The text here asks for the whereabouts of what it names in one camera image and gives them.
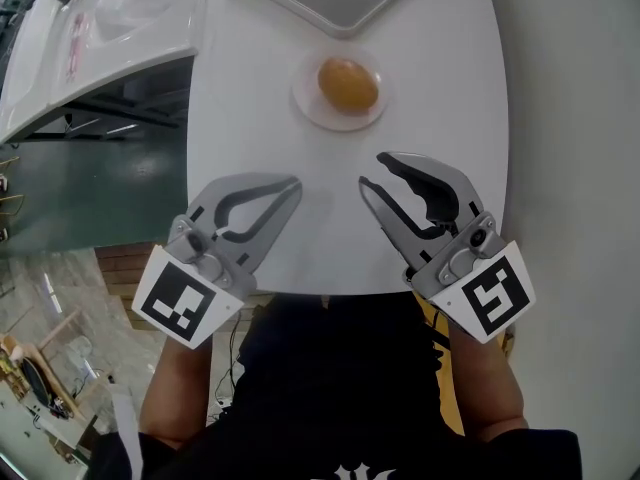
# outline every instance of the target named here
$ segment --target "screw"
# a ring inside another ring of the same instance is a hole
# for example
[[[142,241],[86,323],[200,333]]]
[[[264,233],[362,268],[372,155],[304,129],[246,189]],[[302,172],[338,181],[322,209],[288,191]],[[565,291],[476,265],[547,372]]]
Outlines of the screw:
[[[480,247],[485,238],[487,238],[487,232],[484,229],[479,229],[473,235],[471,235],[471,246]]]

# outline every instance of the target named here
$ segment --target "forearm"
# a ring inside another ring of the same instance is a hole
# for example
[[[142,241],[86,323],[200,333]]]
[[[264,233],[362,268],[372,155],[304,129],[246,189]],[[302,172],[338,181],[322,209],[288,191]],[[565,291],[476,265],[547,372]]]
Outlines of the forearm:
[[[140,431],[178,448],[202,430],[210,372],[211,338],[196,350],[167,338],[142,404]]]
[[[496,340],[482,345],[449,326],[453,384],[465,433],[482,441],[527,428],[524,400]]]

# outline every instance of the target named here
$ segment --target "small white plate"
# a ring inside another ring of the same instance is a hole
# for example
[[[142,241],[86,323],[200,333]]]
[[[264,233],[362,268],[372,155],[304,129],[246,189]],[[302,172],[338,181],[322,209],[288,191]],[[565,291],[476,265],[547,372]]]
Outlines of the small white plate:
[[[357,62],[364,67],[378,85],[378,101],[368,112],[348,115],[338,112],[324,97],[318,85],[318,70],[330,57],[339,57]],[[291,90],[302,113],[318,126],[338,132],[360,130],[380,117],[389,99],[388,80],[375,58],[352,45],[335,45],[312,52],[300,64],[293,76]]]

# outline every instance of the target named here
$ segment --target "egg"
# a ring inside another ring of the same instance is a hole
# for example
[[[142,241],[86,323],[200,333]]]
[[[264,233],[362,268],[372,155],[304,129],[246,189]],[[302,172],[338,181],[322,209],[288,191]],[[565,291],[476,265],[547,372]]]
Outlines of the egg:
[[[368,111],[378,101],[378,85],[360,64],[331,57],[318,71],[318,85],[336,110],[346,114]]]

